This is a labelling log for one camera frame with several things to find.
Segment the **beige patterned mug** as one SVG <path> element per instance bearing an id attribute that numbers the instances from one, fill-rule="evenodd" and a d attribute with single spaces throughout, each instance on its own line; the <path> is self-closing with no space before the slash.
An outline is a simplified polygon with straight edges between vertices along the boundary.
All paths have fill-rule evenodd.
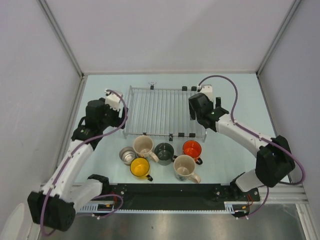
<path id="1" fill-rule="evenodd" d="M 190 180 L 193 183 L 199 184 L 201 177 L 196 174 L 196 162 L 188 155 L 180 155 L 173 162 L 174 175 L 179 181 Z"/>

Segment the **beige floral mug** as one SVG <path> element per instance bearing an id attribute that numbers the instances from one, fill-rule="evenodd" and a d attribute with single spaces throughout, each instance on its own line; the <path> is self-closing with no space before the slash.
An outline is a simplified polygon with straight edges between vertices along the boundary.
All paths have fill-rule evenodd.
<path id="1" fill-rule="evenodd" d="M 157 155 L 154 153 L 154 142 L 153 140 L 147 136 L 147 135 L 141 135 L 138 136 L 134 141 L 133 141 L 133 149 L 135 153 L 141 157 L 145 158 L 147 160 L 152 160 L 155 163 L 159 162 L 159 158 Z"/>

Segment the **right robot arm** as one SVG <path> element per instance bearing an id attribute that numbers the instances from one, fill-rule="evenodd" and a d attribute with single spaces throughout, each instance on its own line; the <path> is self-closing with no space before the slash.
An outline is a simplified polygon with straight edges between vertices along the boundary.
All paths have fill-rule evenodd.
<path id="1" fill-rule="evenodd" d="M 262 185 L 272 188 L 295 169 L 285 137 L 269 137 L 240 125 L 232 112 L 220 105 L 214 106 L 209 97 L 201 92 L 188 99 L 190 119 L 196 120 L 205 129 L 223 134 L 256 157 L 255 169 L 237 176 L 230 188 L 231 196 L 242 201 L 249 191 Z"/>

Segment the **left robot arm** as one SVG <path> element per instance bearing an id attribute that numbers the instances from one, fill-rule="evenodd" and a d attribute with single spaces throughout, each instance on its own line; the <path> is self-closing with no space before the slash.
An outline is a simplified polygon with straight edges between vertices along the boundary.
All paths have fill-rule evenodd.
<path id="1" fill-rule="evenodd" d="M 32 191 L 27 203 L 34 223 L 61 232 L 73 224 L 76 213 L 89 201 L 114 197 L 109 179 L 92 174 L 78 189 L 73 184 L 84 163 L 107 136 L 108 127 L 114 129 L 109 135 L 125 127 L 128 108 L 122 94 L 110 93 L 106 97 L 91 100 L 74 130 L 68 150 L 49 181 L 40 191 Z"/>

